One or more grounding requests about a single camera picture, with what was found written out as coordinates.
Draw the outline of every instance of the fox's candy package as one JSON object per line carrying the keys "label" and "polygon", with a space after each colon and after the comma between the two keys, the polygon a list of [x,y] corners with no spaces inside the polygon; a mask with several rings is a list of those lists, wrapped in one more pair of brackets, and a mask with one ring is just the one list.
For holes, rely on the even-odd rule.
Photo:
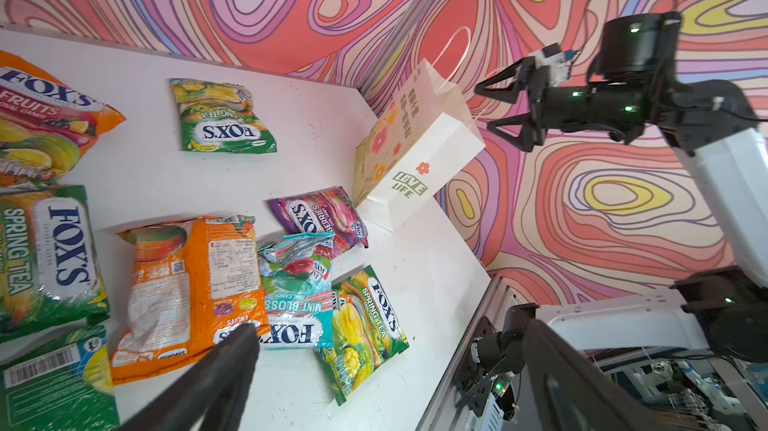
{"label": "fox's candy package", "polygon": [[43,187],[67,174],[122,114],[0,51],[0,186]]}
{"label": "fox's candy package", "polygon": [[187,366],[241,323],[269,332],[251,216],[199,217],[120,233],[136,246],[115,384]]}
{"label": "fox's candy package", "polygon": [[49,341],[0,367],[0,421],[9,431],[109,431],[120,424],[103,326]]}
{"label": "fox's candy package", "polygon": [[408,349],[408,340],[372,267],[332,289],[333,347],[317,356],[341,406],[387,359]]}
{"label": "fox's candy package", "polygon": [[170,80],[179,106],[182,149],[264,154],[277,151],[275,138],[254,114],[243,86],[206,80]]}
{"label": "fox's candy package", "polygon": [[341,186],[267,201],[289,233],[336,233],[333,257],[358,243],[368,247],[368,230]]}
{"label": "fox's candy package", "polygon": [[85,188],[0,195],[0,343],[109,317]]}
{"label": "fox's candy package", "polygon": [[331,347],[333,233],[285,236],[259,247],[270,333],[261,337],[266,349]]}

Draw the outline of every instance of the orange candy bag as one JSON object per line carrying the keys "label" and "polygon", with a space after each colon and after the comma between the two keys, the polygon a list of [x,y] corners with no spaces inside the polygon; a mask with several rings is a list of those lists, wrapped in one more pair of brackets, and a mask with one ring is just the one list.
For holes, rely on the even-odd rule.
{"label": "orange candy bag", "polygon": [[201,359],[241,323],[270,331],[254,218],[199,217],[120,234],[136,246],[130,330],[112,356],[112,380],[129,383]]}
{"label": "orange candy bag", "polygon": [[110,106],[0,51],[0,186],[55,184],[100,134],[124,120]]}

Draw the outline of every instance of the psychedelic swirl wallpaper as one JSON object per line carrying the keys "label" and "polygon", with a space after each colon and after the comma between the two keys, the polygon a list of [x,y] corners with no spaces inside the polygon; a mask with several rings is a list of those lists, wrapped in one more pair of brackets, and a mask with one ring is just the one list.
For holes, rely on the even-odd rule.
{"label": "psychedelic swirl wallpaper", "polygon": [[[356,87],[414,0],[2,0],[12,23],[260,71]],[[453,78],[487,148],[436,195],[467,245],[520,297],[574,303],[642,293],[734,262],[696,186],[658,132],[625,147],[601,133],[551,131],[531,154],[485,130],[526,112],[472,93],[475,82],[553,42],[584,53],[584,81],[602,23],[664,12],[671,0],[436,0],[365,91],[377,114],[422,58],[461,26],[469,52]],[[768,0],[680,0],[683,81],[728,79],[768,116]],[[436,70],[447,75],[461,35]]]}

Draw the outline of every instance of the purple candy bag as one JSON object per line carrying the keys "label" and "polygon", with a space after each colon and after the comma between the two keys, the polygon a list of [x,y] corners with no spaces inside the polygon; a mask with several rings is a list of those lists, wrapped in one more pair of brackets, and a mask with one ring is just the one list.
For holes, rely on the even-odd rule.
{"label": "purple candy bag", "polygon": [[334,232],[333,257],[358,243],[368,247],[368,230],[341,186],[266,202],[291,234]]}

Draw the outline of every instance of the white paper shopping bag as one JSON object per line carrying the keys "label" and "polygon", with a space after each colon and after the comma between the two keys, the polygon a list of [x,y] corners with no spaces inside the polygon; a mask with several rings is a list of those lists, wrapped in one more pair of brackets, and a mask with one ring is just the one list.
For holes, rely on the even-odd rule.
{"label": "white paper shopping bag", "polygon": [[352,200],[394,230],[483,148],[462,92],[424,59],[357,147]]}

